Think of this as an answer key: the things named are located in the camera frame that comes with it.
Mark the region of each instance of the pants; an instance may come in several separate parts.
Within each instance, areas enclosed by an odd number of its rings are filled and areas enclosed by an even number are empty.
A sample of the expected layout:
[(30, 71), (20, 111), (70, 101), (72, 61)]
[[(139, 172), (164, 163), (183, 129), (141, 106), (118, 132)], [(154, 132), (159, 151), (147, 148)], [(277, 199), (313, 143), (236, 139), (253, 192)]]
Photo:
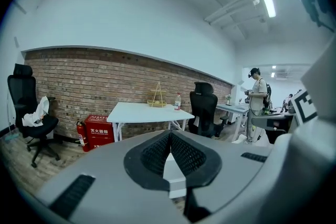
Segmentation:
[(247, 122), (246, 122), (246, 136), (247, 141), (252, 142), (251, 132), (252, 132), (252, 118), (256, 116), (260, 116), (262, 110), (251, 110), (249, 109), (247, 114)]

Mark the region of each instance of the backpack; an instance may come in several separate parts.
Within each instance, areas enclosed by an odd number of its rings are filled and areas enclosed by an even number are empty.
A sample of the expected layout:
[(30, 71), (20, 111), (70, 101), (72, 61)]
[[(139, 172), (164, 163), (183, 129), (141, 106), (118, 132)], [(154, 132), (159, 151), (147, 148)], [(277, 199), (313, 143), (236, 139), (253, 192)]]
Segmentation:
[(266, 87), (267, 87), (267, 95), (266, 97), (264, 97), (264, 100), (262, 101), (265, 106), (265, 109), (268, 108), (269, 103), (271, 102), (271, 94), (272, 94), (271, 86), (266, 83)]

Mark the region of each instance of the black office chair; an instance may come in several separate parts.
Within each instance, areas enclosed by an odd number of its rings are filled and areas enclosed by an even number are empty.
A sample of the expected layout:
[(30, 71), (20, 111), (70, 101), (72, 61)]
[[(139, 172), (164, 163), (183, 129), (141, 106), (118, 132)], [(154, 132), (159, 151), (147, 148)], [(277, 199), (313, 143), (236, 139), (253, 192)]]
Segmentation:
[[(224, 128), (228, 116), (223, 116), (221, 124), (214, 123), (214, 115), (218, 98), (213, 94), (214, 89), (206, 82), (195, 82), (195, 91), (190, 92), (192, 114), (195, 118), (188, 121), (189, 131), (201, 136), (219, 137)], [(199, 117), (198, 127), (194, 125), (196, 117)]]
[(32, 167), (36, 168), (35, 159), (42, 148), (45, 148), (57, 161), (60, 160), (58, 154), (53, 151), (48, 144), (52, 142), (61, 143), (61, 141), (47, 139), (47, 134), (58, 124), (58, 118), (45, 115), (42, 120), (43, 125), (39, 127), (27, 127), (22, 124), (24, 115), (34, 113), (38, 105), (35, 93), (36, 80), (32, 77), (32, 74), (33, 70), (30, 66), (15, 64), (14, 73), (8, 77), (7, 83), (16, 112), (16, 127), (18, 127), (24, 138), (30, 136), (39, 139), (38, 142), (29, 143), (27, 145), (28, 151), (30, 151), (30, 147), (37, 146), (34, 157), (31, 160)]

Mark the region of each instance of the wooden floor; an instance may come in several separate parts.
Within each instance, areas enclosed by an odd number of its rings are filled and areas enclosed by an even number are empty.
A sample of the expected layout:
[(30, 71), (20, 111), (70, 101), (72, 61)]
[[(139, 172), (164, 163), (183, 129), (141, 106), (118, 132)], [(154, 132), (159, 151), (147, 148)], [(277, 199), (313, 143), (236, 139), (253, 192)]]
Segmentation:
[[(226, 125), (220, 136), (213, 137), (213, 139), (231, 141), (235, 130), (235, 124)], [(34, 195), (46, 181), (85, 154), (81, 146), (77, 144), (68, 142), (63, 142), (63, 144), (50, 144), (50, 147), (58, 153), (61, 160), (56, 161), (53, 157), (48, 155), (47, 152), (42, 151), (35, 161), (37, 168), (33, 168), (30, 164), (35, 150), (32, 148), (31, 151), (28, 152), (26, 149), (26, 142), (28, 142), (29, 139), (23, 139), (22, 135), (19, 135), (17, 138), (6, 141), (5, 137), (7, 135), (0, 138), (2, 160), (17, 186), (25, 189), (32, 195)], [(175, 199), (174, 202), (177, 208), (183, 211), (184, 199), (178, 198)]]

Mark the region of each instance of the chair headrest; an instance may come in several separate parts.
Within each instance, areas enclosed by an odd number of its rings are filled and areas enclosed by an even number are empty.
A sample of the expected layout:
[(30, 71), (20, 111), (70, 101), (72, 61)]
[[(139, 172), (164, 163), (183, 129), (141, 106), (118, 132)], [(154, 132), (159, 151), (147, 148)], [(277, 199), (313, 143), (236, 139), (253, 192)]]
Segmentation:
[(15, 64), (13, 75), (31, 77), (33, 70), (30, 66)]
[(195, 82), (195, 92), (200, 94), (214, 93), (214, 88), (207, 82)]

